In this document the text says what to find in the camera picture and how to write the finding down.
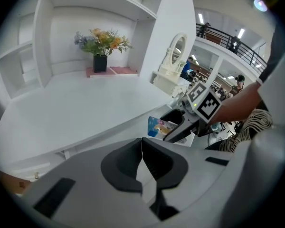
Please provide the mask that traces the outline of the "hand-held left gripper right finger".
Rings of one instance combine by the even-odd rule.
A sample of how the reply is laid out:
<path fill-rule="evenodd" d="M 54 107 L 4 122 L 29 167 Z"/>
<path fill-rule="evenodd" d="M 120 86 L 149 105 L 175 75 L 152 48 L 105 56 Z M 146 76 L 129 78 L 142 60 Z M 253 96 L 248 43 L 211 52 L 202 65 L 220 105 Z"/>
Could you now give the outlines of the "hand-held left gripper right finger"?
<path fill-rule="evenodd" d="M 220 222 L 230 153 L 142 139 L 142 221 Z"/>

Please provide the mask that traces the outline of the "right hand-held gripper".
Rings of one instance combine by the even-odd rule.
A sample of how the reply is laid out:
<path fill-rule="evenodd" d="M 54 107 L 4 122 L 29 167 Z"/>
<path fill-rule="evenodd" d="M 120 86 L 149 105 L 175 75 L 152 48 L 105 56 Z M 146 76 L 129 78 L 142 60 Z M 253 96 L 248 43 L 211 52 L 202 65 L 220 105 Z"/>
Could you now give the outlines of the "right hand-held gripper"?
<path fill-rule="evenodd" d="M 175 143 L 191 133 L 198 137 L 212 133 L 210 121 L 221 106 L 221 101 L 212 90 L 204 83 L 197 83 L 177 106 L 160 118 L 177 125 L 163 141 Z"/>

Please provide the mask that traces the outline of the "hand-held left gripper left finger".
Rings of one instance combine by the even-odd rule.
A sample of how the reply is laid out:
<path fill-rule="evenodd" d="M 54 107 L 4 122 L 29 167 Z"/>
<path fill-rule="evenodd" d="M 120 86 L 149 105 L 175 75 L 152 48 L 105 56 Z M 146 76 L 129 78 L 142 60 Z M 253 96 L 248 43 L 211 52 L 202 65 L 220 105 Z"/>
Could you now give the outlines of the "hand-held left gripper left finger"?
<path fill-rule="evenodd" d="M 160 220 L 142 198 L 141 159 L 141 138 L 78 153 L 30 186 L 22 200 L 42 227 L 151 227 Z"/>

